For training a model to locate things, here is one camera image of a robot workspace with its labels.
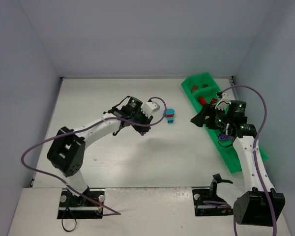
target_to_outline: wall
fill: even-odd
[[[59,77],[17,0],[0,0],[0,236],[7,235],[33,173],[23,151],[44,138]],[[27,162],[35,165],[40,150]]]
[[[268,119],[261,145],[269,155],[267,170],[285,194],[284,214],[295,236],[295,0],[277,0],[236,75],[265,97]],[[238,89],[248,102],[249,121],[260,125],[263,107],[256,95]]]
[[[62,76],[234,75],[274,0],[20,0]]]

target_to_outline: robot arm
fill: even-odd
[[[214,179],[210,188],[212,196],[218,196],[232,207],[234,206],[234,217],[238,224],[273,226],[269,204],[254,162],[253,142],[257,131],[254,125],[247,124],[247,117],[245,116],[246,103],[235,100],[230,101],[226,93],[218,93],[218,97],[220,100],[216,105],[205,104],[201,111],[191,119],[191,122],[198,127],[205,125],[208,129],[224,130],[230,136],[242,167],[246,193],[240,192],[232,183],[213,176]],[[285,205],[285,198],[282,193],[275,191],[266,174],[258,141],[255,151],[259,171],[270,195],[277,220]]]
[[[128,103],[122,106],[121,109],[118,109],[122,102],[113,106],[108,112],[104,112],[100,119],[85,126],[76,129],[61,128],[57,135],[82,130],[94,125],[93,128],[84,132],[54,140],[47,153],[47,158],[55,168],[62,172],[66,182],[84,195],[87,195],[89,192],[89,187],[85,183],[80,171],[83,164],[84,151],[102,137],[110,133],[117,135],[123,128],[130,126],[128,122],[124,121],[125,119],[139,124],[150,124],[153,119],[152,115],[160,108],[155,102],[148,101],[143,103],[135,97],[129,97]],[[146,134],[150,130],[148,126],[131,126],[141,135]]]

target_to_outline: brown object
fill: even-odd
[[[191,89],[191,93],[193,93],[194,91],[196,91],[198,89],[198,86],[194,85]]]

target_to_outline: plastic container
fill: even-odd
[[[194,85],[198,86],[198,89],[191,93],[191,89]],[[216,93],[221,91],[220,87],[217,85],[217,83],[213,80],[212,76],[208,72],[200,75],[189,76],[181,83],[181,86],[185,91],[187,97],[189,98],[191,104],[196,109],[197,113],[200,112],[202,108],[202,105],[199,102],[200,97],[203,97],[207,103],[210,103],[212,98],[217,99]],[[207,131],[230,172],[235,173],[241,171],[240,161],[235,149],[233,147],[222,147],[219,145],[218,135],[220,134],[220,131],[212,129],[207,129]],[[231,141],[221,140],[220,144],[223,146],[227,146],[231,144]],[[260,153],[262,160],[267,160],[267,156],[262,148],[260,148]]]

